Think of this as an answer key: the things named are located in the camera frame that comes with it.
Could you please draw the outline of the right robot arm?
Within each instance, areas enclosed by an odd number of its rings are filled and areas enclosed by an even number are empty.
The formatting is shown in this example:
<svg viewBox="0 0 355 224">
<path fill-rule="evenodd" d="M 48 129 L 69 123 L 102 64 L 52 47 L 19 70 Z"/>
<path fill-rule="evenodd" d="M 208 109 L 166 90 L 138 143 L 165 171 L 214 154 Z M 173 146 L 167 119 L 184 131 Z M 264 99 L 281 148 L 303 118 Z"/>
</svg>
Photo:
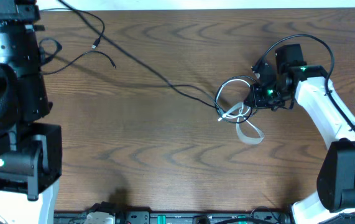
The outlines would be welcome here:
<svg viewBox="0 0 355 224">
<path fill-rule="evenodd" d="M 316 180 L 316 192 L 291 206 L 294 223 L 326 223 L 354 218 L 355 116 L 334 90 L 321 65 L 309 65 L 298 44 L 275 51 L 276 67 L 260 58 L 252 72 L 244 104 L 252 109 L 283 108 L 297 103 L 310 116 L 328 150 Z"/>
</svg>

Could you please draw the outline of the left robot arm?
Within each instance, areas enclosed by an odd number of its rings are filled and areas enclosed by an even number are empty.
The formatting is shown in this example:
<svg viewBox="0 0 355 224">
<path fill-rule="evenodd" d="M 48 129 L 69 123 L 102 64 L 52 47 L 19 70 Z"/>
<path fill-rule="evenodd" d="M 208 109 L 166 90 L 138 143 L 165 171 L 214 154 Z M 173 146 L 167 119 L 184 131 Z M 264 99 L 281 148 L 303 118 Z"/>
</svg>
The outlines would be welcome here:
<svg viewBox="0 0 355 224">
<path fill-rule="evenodd" d="M 62 129 L 52 109 L 35 1 L 0 1 L 0 223 L 52 223 L 62 174 Z"/>
</svg>

